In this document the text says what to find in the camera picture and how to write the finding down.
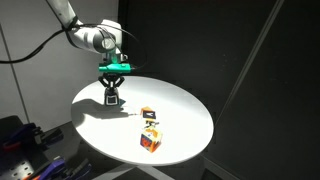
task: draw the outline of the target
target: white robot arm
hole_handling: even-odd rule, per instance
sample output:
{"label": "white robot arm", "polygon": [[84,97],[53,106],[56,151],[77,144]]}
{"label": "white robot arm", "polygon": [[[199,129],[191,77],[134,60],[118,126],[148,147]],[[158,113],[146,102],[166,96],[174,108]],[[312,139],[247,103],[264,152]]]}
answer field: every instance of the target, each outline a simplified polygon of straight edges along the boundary
{"label": "white robot arm", "polygon": [[73,46],[101,54],[110,53],[121,47],[122,32],[117,30],[121,29],[120,24],[103,20],[101,24],[107,26],[73,28],[82,23],[74,13],[69,1],[47,0],[47,2],[63,28],[70,30],[67,32],[67,37]]}

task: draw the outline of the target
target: small box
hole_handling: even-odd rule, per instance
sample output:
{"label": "small box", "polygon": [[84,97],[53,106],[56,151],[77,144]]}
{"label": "small box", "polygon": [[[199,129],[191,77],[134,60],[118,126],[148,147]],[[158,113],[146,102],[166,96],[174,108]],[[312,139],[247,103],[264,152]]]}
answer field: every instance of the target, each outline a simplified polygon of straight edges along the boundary
{"label": "small box", "polygon": [[161,139],[162,133],[151,126],[142,132],[140,145],[152,153],[160,146]]}

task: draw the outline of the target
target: equipment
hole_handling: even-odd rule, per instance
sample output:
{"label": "equipment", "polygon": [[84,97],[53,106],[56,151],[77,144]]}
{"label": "equipment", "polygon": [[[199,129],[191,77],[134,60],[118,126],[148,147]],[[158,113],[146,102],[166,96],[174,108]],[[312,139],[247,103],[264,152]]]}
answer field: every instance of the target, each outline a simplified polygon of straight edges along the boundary
{"label": "equipment", "polygon": [[99,65],[99,71],[103,75],[98,79],[106,88],[104,104],[118,105],[120,100],[117,87],[125,80],[121,75],[132,70],[127,63],[127,56],[120,49],[121,25],[109,20],[103,20],[101,25],[86,25],[79,21],[68,0],[47,2],[73,46],[102,54],[104,62]]}

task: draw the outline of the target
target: dark wall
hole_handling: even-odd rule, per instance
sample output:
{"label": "dark wall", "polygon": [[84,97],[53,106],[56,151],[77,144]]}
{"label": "dark wall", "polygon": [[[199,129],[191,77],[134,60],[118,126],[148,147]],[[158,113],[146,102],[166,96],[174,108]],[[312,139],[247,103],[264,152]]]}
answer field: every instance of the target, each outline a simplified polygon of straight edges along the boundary
{"label": "dark wall", "polygon": [[[275,1],[127,2],[124,27],[148,52],[143,75],[187,89],[219,114]],[[286,1],[216,127],[206,157],[241,179],[319,179],[319,14]],[[142,64],[139,46],[124,45]]]}

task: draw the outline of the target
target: round table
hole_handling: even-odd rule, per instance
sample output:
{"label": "round table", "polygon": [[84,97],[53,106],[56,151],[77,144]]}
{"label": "round table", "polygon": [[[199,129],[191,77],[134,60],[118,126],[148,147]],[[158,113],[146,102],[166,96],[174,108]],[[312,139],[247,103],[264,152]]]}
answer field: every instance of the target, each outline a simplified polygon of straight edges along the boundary
{"label": "round table", "polygon": [[[213,121],[206,107],[175,85],[125,76],[117,106],[104,106],[104,91],[99,81],[86,86],[74,98],[71,115],[81,137],[106,156],[134,165],[171,165],[198,155],[212,138]],[[140,145],[146,126],[140,111],[146,106],[156,112],[156,128],[163,133],[153,153]]]}

